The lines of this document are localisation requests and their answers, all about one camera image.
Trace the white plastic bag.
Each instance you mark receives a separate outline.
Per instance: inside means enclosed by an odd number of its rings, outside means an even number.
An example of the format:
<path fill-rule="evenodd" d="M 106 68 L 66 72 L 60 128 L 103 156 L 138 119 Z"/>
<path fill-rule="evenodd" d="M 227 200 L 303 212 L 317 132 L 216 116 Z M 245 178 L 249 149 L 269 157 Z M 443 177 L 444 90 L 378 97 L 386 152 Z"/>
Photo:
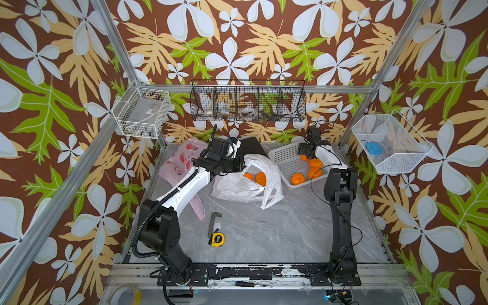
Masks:
<path fill-rule="evenodd" d="M 211 195 L 232 202 L 258 202 L 263 210 L 284 199 L 282 181 L 278 166 L 263 155 L 245 155 L 245 168 L 242 172 L 219 175 L 215 178 Z M 245 174 L 266 176 L 262 186 L 246 177 Z"/>

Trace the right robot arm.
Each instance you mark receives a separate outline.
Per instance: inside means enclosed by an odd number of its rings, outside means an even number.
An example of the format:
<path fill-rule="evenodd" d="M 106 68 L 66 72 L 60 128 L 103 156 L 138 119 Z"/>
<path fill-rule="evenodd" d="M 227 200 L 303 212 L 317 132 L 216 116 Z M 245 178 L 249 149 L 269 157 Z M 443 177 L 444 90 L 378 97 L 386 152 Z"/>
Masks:
<path fill-rule="evenodd" d="M 360 286 L 357 259 L 354 253 L 351 214 L 357 196 L 358 171 L 346 165 L 325 140 L 306 140 L 299 144 L 299 155 L 316 157 L 323 163 L 319 170 L 328 169 L 324 185 L 324 198 L 331 209 L 333 241 L 326 276 L 332 286 Z"/>

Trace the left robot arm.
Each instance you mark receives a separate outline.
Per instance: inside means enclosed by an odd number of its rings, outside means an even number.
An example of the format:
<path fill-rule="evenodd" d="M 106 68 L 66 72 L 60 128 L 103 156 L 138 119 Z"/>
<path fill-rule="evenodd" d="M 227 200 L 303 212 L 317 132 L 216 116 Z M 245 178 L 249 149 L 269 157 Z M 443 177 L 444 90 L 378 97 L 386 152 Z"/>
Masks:
<path fill-rule="evenodd" d="M 141 204 L 131 243 L 134 256 L 160 261 L 174 283 L 189 282 L 192 260 L 179 245 L 178 217 L 191 199 L 218 175 L 244 170 L 240 147 L 241 141 L 235 137 L 212 139 L 197 158 L 190 159 L 189 172 L 176 186 L 155 201 L 146 200 Z"/>

